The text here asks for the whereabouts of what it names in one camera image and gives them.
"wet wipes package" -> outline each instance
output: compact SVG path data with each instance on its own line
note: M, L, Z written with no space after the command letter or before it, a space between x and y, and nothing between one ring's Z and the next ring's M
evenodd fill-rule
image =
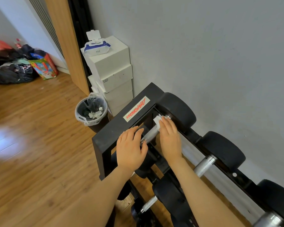
M101 39L99 30L91 30L86 32L89 42L85 43L84 54L90 57L107 53L110 44Z

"white wall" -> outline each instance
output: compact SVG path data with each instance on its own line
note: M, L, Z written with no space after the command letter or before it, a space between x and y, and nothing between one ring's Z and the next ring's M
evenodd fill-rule
M66 68L64 57L29 0L0 0L0 10L30 46L50 54L55 65Z
M150 82L184 100L193 128L284 186L284 0L89 0L102 37L130 48L134 94Z
M12 45L16 38L21 38L21 35L0 11L0 40Z

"wooden floor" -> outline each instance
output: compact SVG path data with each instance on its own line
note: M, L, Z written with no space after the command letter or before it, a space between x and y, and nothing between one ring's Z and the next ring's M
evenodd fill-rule
M44 226L99 181L94 132L74 116L84 97L64 73L0 86L0 226ZM152 197L147 179L132 181L145 200ZM116 204L116 227L136 226L131 203L128 196ZM172 226L160 202L152 210L164 227Z

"dumbbell rack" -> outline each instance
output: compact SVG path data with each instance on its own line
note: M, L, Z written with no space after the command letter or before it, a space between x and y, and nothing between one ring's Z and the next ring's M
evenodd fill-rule
M163 94L164 92L155 84L149 84L116 117L114 117L114 119L112 119L92 138L101 180L108 176L112 171L111 151L116 146L117 140L121 133L133 126L139 126L143 123L143 134L145 135L154 125L153 118L160 114L160 112L155 108L155 103ZM132 108L145 96L150 101L146 103L144 107L141 108L129 121L126 121L123 116L126 115L130 110L132 110ZM204 146L198 143L201 136L198 135L193 129L190 128L187 132L181 134L205 156L208 156L210 154L206 150L206 148L204 148ZM154 145L152 143L149 143L148 148L149 151L147 157L154 160L154 163L164 175L171 174L171 176L173 176L173 173L170 170L167 161L160 155ZM236 176L234 176L235 174L233 174L233 172L230 173L225 168L224 164L222 164L220 161L216 161L215 165L265 212L272 212L272 208L261 199L261 189L240 170L236 169L234 171L234 173L236 173ZM148 171L147 178L153 184L159 180L159 177L152 170ZM132 189L131 192L134 195L135 199L138 197L141 198L141 195L137 191L136 187L132 183L130 183L130 185Z

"forearm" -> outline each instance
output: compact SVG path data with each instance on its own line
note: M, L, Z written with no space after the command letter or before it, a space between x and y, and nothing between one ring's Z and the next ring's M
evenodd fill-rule
M105 226L114 208L117 197L131 172L115 168L88 194L70 206L52 223L53 227Z
M200 227L243 227L227 206L193 172L185 159L171 165Z

